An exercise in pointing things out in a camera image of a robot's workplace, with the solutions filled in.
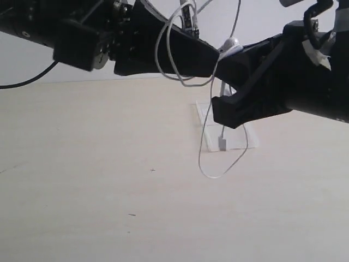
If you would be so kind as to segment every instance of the robotic arm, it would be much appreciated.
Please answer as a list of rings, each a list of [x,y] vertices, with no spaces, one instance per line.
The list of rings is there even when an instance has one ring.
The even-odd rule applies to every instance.
[[[284,6],[300,0],[280,0]],[[315,18],[332,0],[317,0],[282,34],[222,59],[216,77],[234,86],[212,99],[214,120],[230,128],[299,110],[349,122],[349,0],[339,0],[332,32]],[[0,31],[53,48],[53,59],[86,71],[115,61],[114,73],[158,73],[155,44],[166,19],[147,0],[0,0]],[[159,63],[173,74],[166,41]],[[210,77],[219,51],[179,27],[171,50],[182,75]]]

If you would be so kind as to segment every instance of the white wall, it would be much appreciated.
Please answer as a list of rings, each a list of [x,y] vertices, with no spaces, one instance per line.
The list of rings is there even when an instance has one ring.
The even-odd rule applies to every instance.
[[[164,79],[1,92],[0,261],[348,262],[349,125],[257,121],[261,147],[212,181],[207,97]]]
[[[170,16],[178,7],[178,0],[151,1],[162,13]],[[242,13],[236,37],[243,44],[253,43],[282,31],[283,26],[299,20],[304,10],[314,1],[304,1],[290,8],[283,8],[278,0],[243,0]],[[198,0],[200,6],[204,0]],[[237,0],[215,0],[201,14],[201,37],[215,47],[221,45],[229,34],[236,13]],[[333,27],[334,10],[321,16],[321,29]],[[51,63],[52,50],[0,33],[0,83],[10,84],[38,74]],[[41,82],[87,81],[117,79],[113,64],[92,73],[59,65]]]

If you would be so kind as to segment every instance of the black cable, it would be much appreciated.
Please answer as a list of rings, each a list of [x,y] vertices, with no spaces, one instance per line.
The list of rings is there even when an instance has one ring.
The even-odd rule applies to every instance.
[[[18,83],[18,84],[12,84],[12,85],[5,85],[5,86],[0,86],[0,89],[12,89],[12,88],[18,88],[18,87],[22,87],[22,86],[26,86],[29,85],[35,81],[38,81],[40,78],[44,77],[48,72],[50,72],[56,65],[58,64],[58,62],[54,61],[49,67],[47,67],[44,71],[42,71],[39,75],[35,76],[34,78],[31,78],[27,81]]]

